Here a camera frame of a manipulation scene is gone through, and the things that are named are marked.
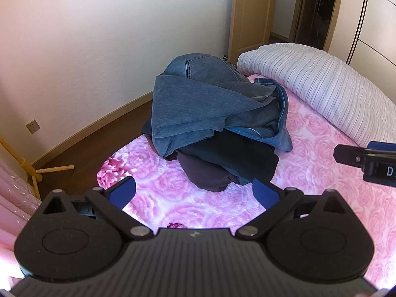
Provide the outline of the dark grey trousers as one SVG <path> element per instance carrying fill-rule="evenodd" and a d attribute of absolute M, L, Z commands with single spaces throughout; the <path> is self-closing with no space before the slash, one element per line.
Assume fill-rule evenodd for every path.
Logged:
<path fill-rule="evenodd" d="M 278 164 L 272 146 L 228 130 L 216 132 L 210 138 L 178 149 L 178 152 L 221 166 L 249 182 L 254 179 L 271 181 Z"/>

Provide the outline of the grey striped duvet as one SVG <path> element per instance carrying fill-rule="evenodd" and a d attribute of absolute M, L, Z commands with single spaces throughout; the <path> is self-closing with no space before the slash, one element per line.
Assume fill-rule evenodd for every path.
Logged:
<path fill-rule="evenodd" d="M 237 61 L 245 75 L 276 80 L 359 146 L 395 142 L 395 104 L 331 54 L 302 44 L 268 44 Z"/>

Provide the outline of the pink rose bed sheet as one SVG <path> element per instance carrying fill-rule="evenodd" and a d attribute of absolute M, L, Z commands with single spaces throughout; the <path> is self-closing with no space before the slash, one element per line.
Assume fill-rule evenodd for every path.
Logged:
<path fill-rule="evenodd" d="M 291 152 L 278 153 L 272 182 L 294 186 L 310 195 L 336 189 L 369 231 L 375 245 L 366 277 L 378 288 L 395 285 L 395 189 L 367 183 L 362 171 L 336 163 L 337 144 L 351 140 L 289 93 L 287 128 Z M 153 230 L 160 227 L 228 228 L 236 230 L 259 216 L 262 206 L 251 185 L 230 184 L 223 192 L 209 192 L 191 183 L 177 161 L 159 157 L 145 137 L 138 137 L 115 152 L 101 166 L 97 182 L 109 188 L 126 176 L 137 185 L 125 211 Z"/>

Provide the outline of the yellow wooden stand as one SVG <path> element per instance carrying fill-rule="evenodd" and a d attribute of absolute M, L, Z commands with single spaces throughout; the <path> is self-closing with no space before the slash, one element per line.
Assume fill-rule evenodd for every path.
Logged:
<path fill-rule="evenodd" d="M 20 167 L 31 177 L 34 194 L 35 197 L 40 200 L 40 193 L 38 188 L 38 183 L 42 181 L 43 174 L 53 173 L 53 172 L 62 172 L 67 170 L 75 169 L 74 165 L 68 166 L 59 166 L 53 168 L 45 168 L 45 169 L 35 169 L 30 163 L 27 162 L 25 158 L 22 158 L 11 146 L 8 144 L 3 137 L 0 137 L 1 145 L 4 149 L 18 162 Z"/>

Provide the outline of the pink curtain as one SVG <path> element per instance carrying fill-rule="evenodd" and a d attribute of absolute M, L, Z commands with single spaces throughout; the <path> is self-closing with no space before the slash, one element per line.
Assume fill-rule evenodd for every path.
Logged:
<path fill-rule="evenodd" d="M 41 201 L 34 189 L 4 161 L 1 161 L 1 288 L 9 290 L 24 277 L 15 259 L 17 236 Z"/>

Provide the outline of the cream wardrobe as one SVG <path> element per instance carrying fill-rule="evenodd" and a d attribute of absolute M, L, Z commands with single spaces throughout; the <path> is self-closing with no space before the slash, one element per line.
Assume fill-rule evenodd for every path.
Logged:
<path fill-rule="evenodd" d="M 323 49 L 395 101 L 395 0 L 335 0 Z"/>

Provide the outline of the blue denim jeans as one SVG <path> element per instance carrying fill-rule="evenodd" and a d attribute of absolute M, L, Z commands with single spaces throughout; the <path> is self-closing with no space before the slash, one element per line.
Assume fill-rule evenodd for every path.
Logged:
<path fill-rule="evenodd" d="M 288 108 L 287 93 L 275 80 L 250 82 L 223 59 L 186 54 L 156 77 L 142 133 L 163 158 L 224 130 L 290 152 Z"/>

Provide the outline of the brown wooden door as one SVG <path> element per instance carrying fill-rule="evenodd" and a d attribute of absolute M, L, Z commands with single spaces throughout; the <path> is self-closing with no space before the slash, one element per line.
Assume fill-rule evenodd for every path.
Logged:
<path fill-rule="evenodd" d="M 244 52 L 267 43 L 271 34 L 275 0 L 233 0 L 227 59 L 237 64 Z"/>

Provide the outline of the low beige wall socket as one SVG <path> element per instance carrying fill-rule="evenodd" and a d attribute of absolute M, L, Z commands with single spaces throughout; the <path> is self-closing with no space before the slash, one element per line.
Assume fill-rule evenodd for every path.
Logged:
<path fill-rule="evenodd" d="M 27 125 L 26 125 L 28 131 L 31 134 L 34 134 L 35 132 L 37 132 L 40 129 L 40 126 L 38 124 L 38 122 L 34 119 L 32 121 L 30 121 Z"/>

